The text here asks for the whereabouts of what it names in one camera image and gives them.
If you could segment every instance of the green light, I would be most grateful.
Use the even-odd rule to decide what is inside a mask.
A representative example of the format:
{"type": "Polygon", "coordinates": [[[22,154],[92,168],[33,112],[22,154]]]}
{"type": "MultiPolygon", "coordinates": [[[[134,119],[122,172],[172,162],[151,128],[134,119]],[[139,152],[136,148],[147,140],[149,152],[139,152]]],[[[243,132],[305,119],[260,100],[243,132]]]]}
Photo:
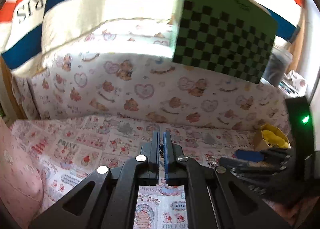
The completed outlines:
{"type": "Polygon", "coordinates": [[[304,118],[302,119],[302,122],[303,122],[304,124],[306,124],[306,123],[308,122],[308,120],[309,120],[309,116],[304,117],[304,118]]]}

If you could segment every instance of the patterned tablecloth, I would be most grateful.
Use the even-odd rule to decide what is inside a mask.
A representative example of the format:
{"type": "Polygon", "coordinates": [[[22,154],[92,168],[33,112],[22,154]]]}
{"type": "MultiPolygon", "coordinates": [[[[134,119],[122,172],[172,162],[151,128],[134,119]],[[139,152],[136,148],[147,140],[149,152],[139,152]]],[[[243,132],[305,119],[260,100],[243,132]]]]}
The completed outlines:
{"type": "MultiPolygon", "coordinates": [[[[207,160],[232,156],[251,147],[253,132],[200,129],[119,117],[88,116],[52,121],[16,121],[12,132],[30,154],[44,186],[39,213],[54,204],[100,165],[121,166],[138,154],[152,132],[170,130],[184,154],[208,165],[207,160]]],[[[157,186],[140,186],[134,228],[188,228],[183,186],[168,186],[160,161],[157,186]]]]}

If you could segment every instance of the plastic jar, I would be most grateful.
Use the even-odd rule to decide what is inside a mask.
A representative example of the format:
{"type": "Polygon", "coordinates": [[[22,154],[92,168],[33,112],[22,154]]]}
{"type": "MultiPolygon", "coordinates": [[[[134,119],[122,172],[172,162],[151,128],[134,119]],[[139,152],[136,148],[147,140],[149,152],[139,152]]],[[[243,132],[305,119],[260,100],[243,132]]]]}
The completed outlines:
{"type": "Polygon", "coordinates": [[[292,54],[290,52],[280,46],[274,45],[262,77],[274,87],[278,87],[291,61],[292,54]]]}

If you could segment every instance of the checkerboard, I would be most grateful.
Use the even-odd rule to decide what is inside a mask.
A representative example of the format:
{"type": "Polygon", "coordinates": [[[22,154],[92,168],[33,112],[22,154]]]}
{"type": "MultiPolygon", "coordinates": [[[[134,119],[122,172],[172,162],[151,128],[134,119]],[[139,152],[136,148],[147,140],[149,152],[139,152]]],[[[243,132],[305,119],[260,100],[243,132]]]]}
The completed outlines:
{"type": "Polygon", "coordinates": [[[236,13],[185,0],[172,61],[259,83],[273,41],[236,13]]]}

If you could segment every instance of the yellow object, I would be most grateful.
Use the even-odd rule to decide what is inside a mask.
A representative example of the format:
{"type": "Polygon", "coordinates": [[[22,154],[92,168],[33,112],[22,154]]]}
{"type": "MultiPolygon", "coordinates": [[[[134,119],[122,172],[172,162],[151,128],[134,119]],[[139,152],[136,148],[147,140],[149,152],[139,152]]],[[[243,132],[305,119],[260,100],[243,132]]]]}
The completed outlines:
{"type": "Polygon", "coordinates": [[[290,145],[288,142],[286,142],[283,138],[275,135],[270,130],[263,130],[262,136],[263,136],[263,139],[265,140],[265,142],[267,144],[270,144],[271,147],[276,146],[276,147],[280,147],[280,148],[290,148],[290,145]]]}

